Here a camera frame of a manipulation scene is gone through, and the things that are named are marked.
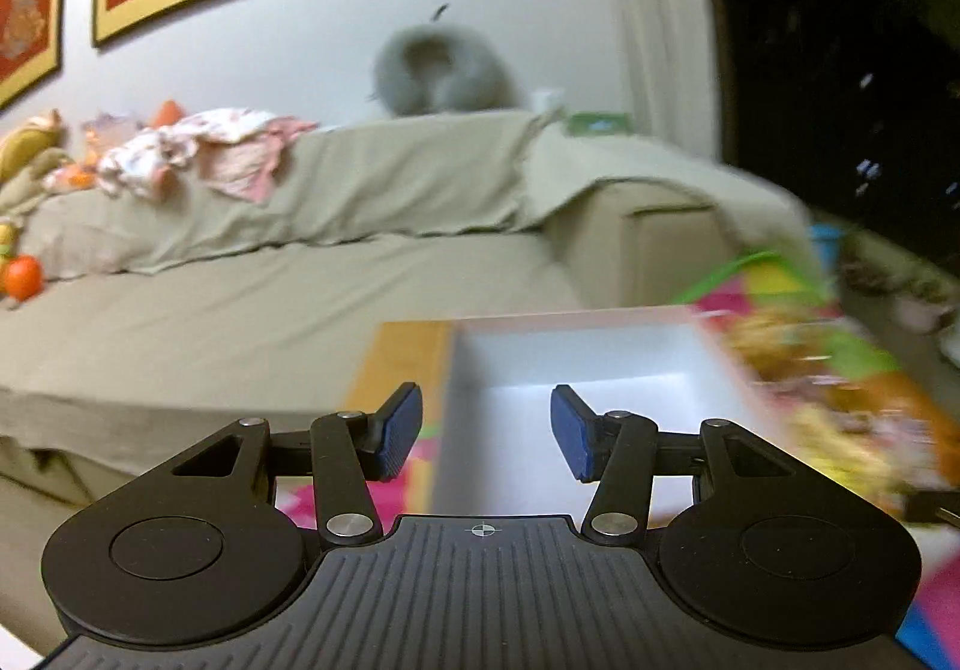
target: clothing pile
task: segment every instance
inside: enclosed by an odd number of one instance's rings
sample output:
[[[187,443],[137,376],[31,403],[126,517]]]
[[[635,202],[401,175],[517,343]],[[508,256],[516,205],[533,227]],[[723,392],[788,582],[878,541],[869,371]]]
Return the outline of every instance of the clothing pile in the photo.
[[[108,195],[131,190],[160,202],[177,169],[195,164],[200,179],[226,195],[263,204],[274,191],[283,151],[316,123],[250,109],[215,109],[173,125],[146,128],[107,149],[96,165],[97,184]]]

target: ribbed plastic surface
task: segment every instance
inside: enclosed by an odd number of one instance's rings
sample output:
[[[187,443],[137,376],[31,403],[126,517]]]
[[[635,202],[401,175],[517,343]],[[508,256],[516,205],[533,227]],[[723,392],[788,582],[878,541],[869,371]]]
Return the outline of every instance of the ribbed plastic surface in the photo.
[[[893,640],[827,653],[739,643],[677,608],[641,556],[563,518],[403,518],[330,553],[286,611],[246,635],[169,654],[78,638],[55,670],[920,670]]]

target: orange ball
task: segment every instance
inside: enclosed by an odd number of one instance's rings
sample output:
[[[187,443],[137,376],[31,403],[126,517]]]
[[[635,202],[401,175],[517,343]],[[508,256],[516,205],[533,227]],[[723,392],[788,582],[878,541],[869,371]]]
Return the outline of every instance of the orange ball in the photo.
[[[25,302],[43,291],[43,268],[32,256],[18,256],[7,264],[4,291],[18,302]]]

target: gray neck pillow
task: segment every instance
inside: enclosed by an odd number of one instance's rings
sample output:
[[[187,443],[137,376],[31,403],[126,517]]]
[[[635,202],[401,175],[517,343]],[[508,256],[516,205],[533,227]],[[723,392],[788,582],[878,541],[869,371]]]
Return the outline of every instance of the gray neck pillow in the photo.
[[[398,116],[499,106],[500,62],[469,28],[434,23],[395,34],[373,67],[377,97]]]

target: crosshair marking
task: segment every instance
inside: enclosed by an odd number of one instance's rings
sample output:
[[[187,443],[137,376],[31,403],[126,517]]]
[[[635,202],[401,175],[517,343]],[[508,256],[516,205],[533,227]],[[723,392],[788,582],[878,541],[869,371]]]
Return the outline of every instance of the crosshair marking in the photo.
[[[503,531],[502,529],[494,529],[490,524],[477,524],[473,529],[468,529],[471,534],[475,534],[477,537],[491,537],[495,531]]]

